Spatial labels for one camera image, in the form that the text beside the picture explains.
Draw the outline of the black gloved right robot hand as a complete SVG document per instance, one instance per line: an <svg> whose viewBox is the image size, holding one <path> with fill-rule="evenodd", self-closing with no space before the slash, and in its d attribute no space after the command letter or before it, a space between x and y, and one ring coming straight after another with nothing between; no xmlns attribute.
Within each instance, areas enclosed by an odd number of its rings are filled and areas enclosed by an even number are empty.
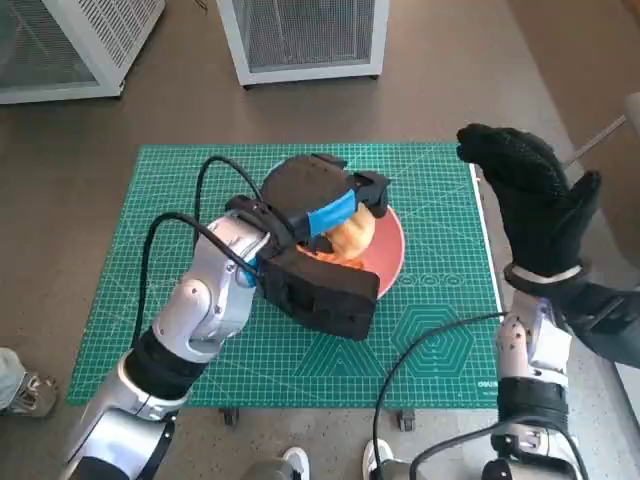
<svg viewBox="0 0 640 480"><path fill-rule="evenodd" d="M471 123L457 132L458 157L481 168L493 189L513 263L553 277L582 264L582 237L597 209L602 178L588 170L570 184L554 149L509 127Z"/></svg>

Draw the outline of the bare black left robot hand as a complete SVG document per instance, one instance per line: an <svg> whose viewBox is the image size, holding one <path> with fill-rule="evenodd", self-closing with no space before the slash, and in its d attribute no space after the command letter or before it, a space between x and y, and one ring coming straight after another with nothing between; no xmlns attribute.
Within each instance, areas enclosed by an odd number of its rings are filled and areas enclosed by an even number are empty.
<svg viewBox="0 0 640 480"><path fill-rule="evenodd" d="M391 180L346 166L329 154L297 155L273 168L263 181L263 201L287 220L297 242L342 225L359 205L376 219L386 214Z"/></svg>

